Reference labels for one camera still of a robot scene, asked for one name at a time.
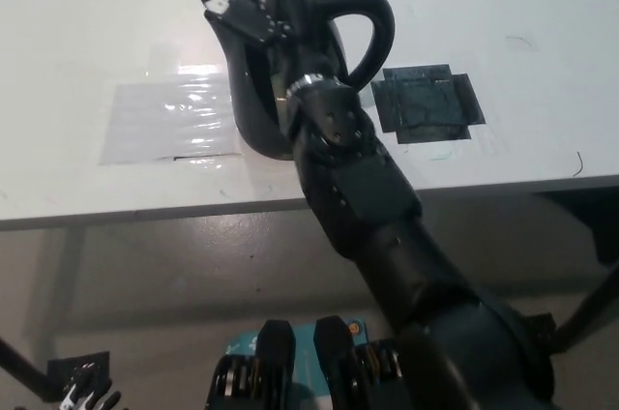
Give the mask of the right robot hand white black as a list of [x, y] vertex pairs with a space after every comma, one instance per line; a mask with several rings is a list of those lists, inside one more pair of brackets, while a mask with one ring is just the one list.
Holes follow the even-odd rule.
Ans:
[[273, 47], [288, 98], [335, 76], [320, 50], [310, 0], [200, 0], [204, 17], [242, 42]]

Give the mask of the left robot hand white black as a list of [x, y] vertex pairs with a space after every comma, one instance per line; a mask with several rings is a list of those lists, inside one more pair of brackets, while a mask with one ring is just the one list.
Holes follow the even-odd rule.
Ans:
[[75, 371], [58, 410], [111, 410], [120, 403], [122, 393], [112, 391], [110, 379], [100, 380], [99, 368], [91, 363]]

